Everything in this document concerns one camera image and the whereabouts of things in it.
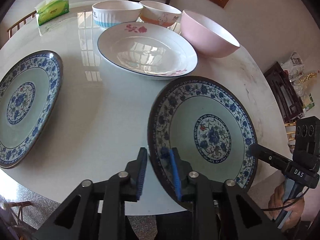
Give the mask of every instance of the round dining table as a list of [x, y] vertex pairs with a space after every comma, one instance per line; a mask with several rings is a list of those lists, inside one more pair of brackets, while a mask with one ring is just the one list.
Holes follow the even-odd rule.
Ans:
[[[40, 27], [34, 18], [0, 50], [0, 78], [20, 59], [39, 50], [55, 51], [63, 61], [62, 87], [43, 132], [18, 166], [3, 170], [23, 186], [60, 203], [82, 180], [107, 180], [136, 159], [140, 147], [148, 148], [149, 113], [170, 82], [129, 73], [102, 57], [97, 40], [104, 30], [92, 20], [94, 3], [71, 4], [69, 13]], [[291, 157], [275, 97], [244, 47], [221, 59], [199, 57], [190, 74], [229, 89], [247, 110], [258, 143]], [[252, 185], [275, 171], [259, 161]], [[126, 215], [183, 210], [162, 188], [148, 161], [141, 199], [126, 203]]]

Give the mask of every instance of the rabbit cartoon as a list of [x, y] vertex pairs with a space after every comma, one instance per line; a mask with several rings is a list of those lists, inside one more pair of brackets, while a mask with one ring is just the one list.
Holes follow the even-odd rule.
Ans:
[[167, 14], [162, 14], [162, 16], [158, 18], [159, 25], [163, 25], [164, 23], [166, 23], [168, 21], [166, 16], [167, 16]]

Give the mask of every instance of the metal screw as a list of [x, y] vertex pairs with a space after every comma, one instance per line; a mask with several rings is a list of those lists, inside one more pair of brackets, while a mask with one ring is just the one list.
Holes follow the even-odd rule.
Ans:
[[85, 179], [84, 181], [81, 182], [82, 187], [89, 187], [91, 185], [91, 180]]
[[196, 172], [196, 171], [190, 171], [190, 172], [189, 172], [189, 176], [190, 176], [191, 178], [197, 178], [197, 177], [199, 176], [199, 173]]
[[127, 173], [126, 171], [121, 171], [121, 172], [118, 173], [118, 176], [119, 176], [120, 178], [125, 178], [125, 177], [127, 177], [128, 175], [129, 175], [129, 173]]
[[236, 182], [233, 179], [227, 179], [226, 184], [229, 187], [233, 187], [236, 184]]

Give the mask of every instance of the tissue box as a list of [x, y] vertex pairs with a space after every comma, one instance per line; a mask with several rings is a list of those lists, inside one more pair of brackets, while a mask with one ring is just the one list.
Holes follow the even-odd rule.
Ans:
[[44, 0], [36, 7], [36, 20], [38, 26], [69, 12], [68, 0]]

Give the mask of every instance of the pink rose decoration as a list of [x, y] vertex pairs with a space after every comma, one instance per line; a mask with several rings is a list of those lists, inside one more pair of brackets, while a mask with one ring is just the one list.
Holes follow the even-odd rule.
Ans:
[[137, 33], [138, 31], [136, 30], [137, 29], [137, 26], [132, 26], [131, 24], [128, 24], [127, 25], [127, 29], [124, 29], [125, 31], [129, 31], [129, 32], [135, 32]]
[[140, 33], [146, 33], [147, 32], [147, 28], [145, 28], [144, 26], [140, 27], [139, 29]]

